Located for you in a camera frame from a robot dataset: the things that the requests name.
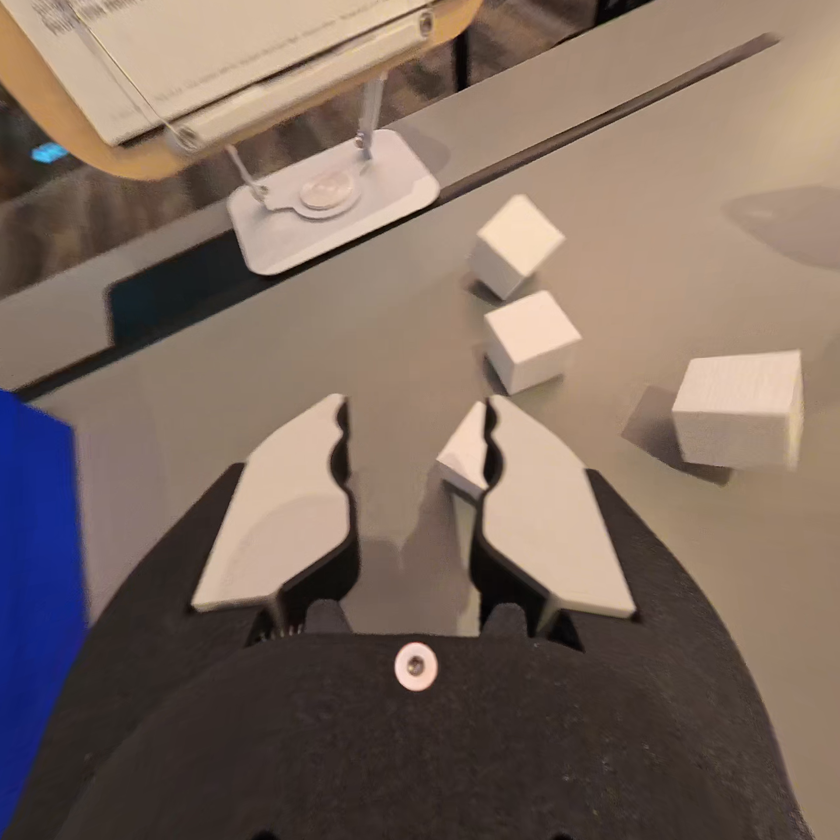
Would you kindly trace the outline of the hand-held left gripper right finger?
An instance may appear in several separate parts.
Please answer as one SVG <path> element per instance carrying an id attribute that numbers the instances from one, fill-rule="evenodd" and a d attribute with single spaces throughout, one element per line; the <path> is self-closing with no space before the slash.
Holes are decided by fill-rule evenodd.
<path id="1" fill-rule="evenodd" d="M 637 607 L 584 462 L 512 400 L 486 400 L 487 489 L 479 499 L 469 576 L 483 627 L 519 606 L 530 636 L 562 612 L 631 619 Z"/>

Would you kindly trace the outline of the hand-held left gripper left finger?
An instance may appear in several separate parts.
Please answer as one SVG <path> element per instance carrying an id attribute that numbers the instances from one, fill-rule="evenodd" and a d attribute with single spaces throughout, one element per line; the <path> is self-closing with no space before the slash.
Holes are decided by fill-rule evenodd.
<path id="1" fill-rule="evenodd" d="M 350 402 L 330 394 L 247 457 L 192 595 L 198 613 L 255 606 L 288 634 L 361 572 Z"/>

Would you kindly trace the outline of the white foam cube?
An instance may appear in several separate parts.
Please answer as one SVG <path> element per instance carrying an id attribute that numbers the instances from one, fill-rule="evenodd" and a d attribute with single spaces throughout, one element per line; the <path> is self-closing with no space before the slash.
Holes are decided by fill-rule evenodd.
<path id="1" fill-rule="evenodd" d="M 510 396 L 565 376 L 582 341 L 547 290 L 489 311 L 484 325 L 486 357 Z"/>
<path id="2" fill-rule="evenodd" d="M 475 402 L 436 457 L 444 483 L 473 504 L 487 491 L 486 418 L 486 404 Z"/>
<path id="3" fill-rule="evenodd" d="M 565 240 L 528 196 L 516 194 L 477 232 L 469 269 L 495 298 L 506 301 Z"/>
<path id="4" fill-rule="evenodd" d="M 804 428 L 802 352 L 695 358 L 671 416 L 688 464 L 796 470 Z"/>

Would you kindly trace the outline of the blue plastic bin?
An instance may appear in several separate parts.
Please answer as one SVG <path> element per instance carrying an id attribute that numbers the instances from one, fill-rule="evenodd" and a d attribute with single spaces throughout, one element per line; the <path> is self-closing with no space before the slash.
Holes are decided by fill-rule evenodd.
<path id="1" fill-rule="evenodd" d="M 73 430 L 2 391 L 2 830 L 87 627 Z"/>

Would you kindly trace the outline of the printed instruction sheet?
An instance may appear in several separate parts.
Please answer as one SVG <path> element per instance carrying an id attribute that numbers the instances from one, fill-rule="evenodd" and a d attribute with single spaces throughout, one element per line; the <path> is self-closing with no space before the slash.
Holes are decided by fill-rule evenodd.
<path id="1" fill-rule="evenodd" d="M 198 155 L 427 45 L 433 2 L 2 2 L 3 84 L 77 158 Z"/>

